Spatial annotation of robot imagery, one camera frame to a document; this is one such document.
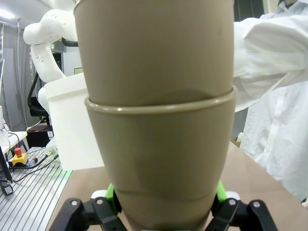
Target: white sleeve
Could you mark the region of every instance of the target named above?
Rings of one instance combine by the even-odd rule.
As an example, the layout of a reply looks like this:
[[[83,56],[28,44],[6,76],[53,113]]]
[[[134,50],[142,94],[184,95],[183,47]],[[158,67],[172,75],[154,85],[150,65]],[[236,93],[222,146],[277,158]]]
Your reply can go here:
[[[308,15],[234,23],[237,111],[269,91],[308,80]]]

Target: collar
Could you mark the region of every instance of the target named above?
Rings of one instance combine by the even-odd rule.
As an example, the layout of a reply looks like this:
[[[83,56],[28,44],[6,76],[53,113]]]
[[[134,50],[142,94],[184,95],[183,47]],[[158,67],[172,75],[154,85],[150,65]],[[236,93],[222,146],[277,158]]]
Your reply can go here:
[[[293,4],[293,6],[295,6],[295,5],[299,4],[299,3],[308,4],[308,0],[297,0],[297,2]],[[289,11],[287,9],[287,7],[286,7],[285,1],[283,1],[282,3],[279,4],[276,12],[280,12],[280,11],[286,11],[286,12]]]

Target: white box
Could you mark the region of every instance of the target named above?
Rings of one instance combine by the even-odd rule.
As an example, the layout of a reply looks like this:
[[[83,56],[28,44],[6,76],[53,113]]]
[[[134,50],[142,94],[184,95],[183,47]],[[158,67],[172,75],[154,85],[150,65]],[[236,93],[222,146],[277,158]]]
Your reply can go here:
[[[104,166],[84,104],[88,91],[83,73],[47,83],[45,89],[62,168]]]

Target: cardboard surface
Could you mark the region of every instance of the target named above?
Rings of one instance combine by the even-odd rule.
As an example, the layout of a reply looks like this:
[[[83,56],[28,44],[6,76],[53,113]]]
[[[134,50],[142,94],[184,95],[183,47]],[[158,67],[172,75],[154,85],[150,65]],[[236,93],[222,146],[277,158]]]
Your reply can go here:
[[[308,230],[308,211],[274,178],[231,142],[221,181],[227,191],[237,192],[244,203],[255,199],[263,200],[279,231]],[[107,189],[108,186],[109,179],[104,167],[74,171],[50,224],[67,198],[77,197],[82,201],[87,201],[94,191]],[[119,216],[130,230],[124,215]],[[101,228],[92,226],[89,230],[100,231]]]

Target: cup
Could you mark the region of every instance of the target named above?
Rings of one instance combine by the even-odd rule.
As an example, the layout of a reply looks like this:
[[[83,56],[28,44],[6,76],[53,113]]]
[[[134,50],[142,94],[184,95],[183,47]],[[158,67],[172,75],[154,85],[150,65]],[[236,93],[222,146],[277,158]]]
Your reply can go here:
[[[172,105],[112,107],[89,98],[85,104],[130,224],[193,230],[206,220],[226,159],[235,90]]]
[[[93,103],[168,105],[232,90],[231,1],[81,0],[74,15]]]

